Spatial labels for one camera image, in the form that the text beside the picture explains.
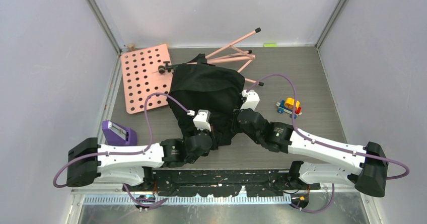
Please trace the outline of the black backpack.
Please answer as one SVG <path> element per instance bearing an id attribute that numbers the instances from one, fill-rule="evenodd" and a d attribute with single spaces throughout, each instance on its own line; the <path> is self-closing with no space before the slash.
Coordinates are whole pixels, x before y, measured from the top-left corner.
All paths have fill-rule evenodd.
<path id="1" fill-rule="evenodd" d="M 213 126 L 212 150 L 230 145 L 236 135 L 235 111 L 241 106 L 245 78 L 236 70 L 210 64 L 182 63 L 174 68 L 168 104 L 184 137 L 196 134 L 192 117 L 183 111 L 208 110 Z"/>

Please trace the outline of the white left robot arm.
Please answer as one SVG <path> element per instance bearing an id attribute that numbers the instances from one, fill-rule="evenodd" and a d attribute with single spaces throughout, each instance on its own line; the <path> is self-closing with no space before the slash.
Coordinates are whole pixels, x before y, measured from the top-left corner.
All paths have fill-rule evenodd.
<path id="1" fill-rule="evenodd" d="M 124 183 L 148 191 L 154 177 L 146 168 L 177 168 L 207 156 L 214 142 L 210 134 L 167 139 L 150 146 L 98 144 L 90 137 L 68 152 L 66 186 L 83 187 L 95 182 Z"/>

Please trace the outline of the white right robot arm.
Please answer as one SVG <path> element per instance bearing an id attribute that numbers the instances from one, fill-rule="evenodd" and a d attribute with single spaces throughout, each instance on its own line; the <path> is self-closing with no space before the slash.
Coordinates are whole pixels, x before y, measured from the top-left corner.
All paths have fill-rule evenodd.
<path id="1" fill-rule="evenodd" d="M 326 138 L 320 145 L 312 134 L 282 122 L 269 122 L 252 109 L 242 110 L 237 123 L 256 144 L 275 152 L 303 155 L 323 161 L 313 164 L 294 161 L 288 184 L 300 189 L 305 184 L 334 183 L 353 186 L 359 192 L 384 197 L 389 164 L 382 147 L 375 142 L 366 146 L 340 143 Z"/>

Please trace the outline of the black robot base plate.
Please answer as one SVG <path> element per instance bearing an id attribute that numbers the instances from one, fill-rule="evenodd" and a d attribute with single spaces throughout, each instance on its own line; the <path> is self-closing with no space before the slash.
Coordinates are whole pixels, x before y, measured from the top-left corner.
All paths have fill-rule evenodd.
<path id="1" fill-rule="evenodd" d="M 319 183 L 306 184 L 288 170 L 147 170 L 141 184 L 130 191 L 147 191 L 163 197 L 235 197 L 246 191 L 250 197 L 271 197 L 295 194 L 308 189 L 318 190 Z"/>

